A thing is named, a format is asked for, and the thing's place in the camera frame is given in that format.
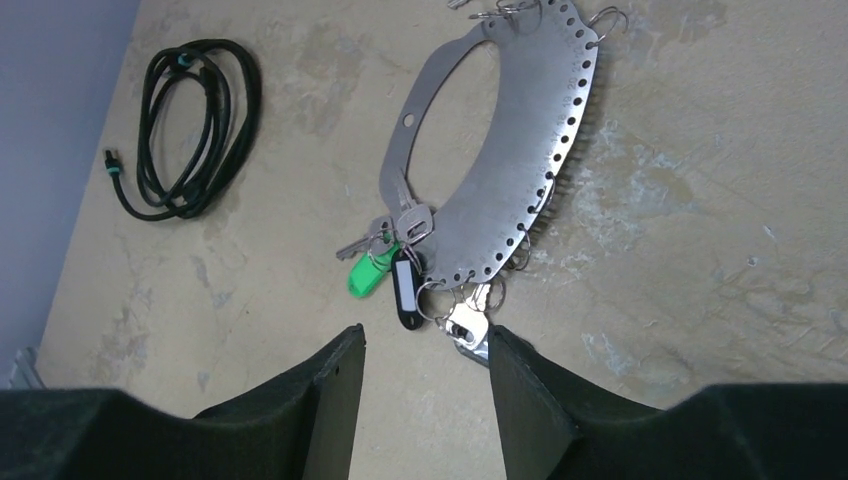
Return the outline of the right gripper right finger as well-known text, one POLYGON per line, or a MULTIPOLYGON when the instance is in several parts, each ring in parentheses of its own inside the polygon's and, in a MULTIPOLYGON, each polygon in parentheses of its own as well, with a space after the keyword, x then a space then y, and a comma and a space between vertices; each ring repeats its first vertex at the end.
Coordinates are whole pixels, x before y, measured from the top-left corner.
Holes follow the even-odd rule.
POLYGON ((842 383, 708 386, 656 409, 548 360, 503 326, 489 373, 511 479, 843 479, 842 383))

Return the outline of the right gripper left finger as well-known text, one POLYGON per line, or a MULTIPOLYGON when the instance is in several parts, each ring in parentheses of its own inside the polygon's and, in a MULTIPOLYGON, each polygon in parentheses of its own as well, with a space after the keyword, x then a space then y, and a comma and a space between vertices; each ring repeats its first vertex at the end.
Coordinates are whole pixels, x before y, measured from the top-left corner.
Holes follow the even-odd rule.
POLYGON ((1 395, 5 479, 345 479, 366 354, 361 325, 192 418, 118 389, 1 395))

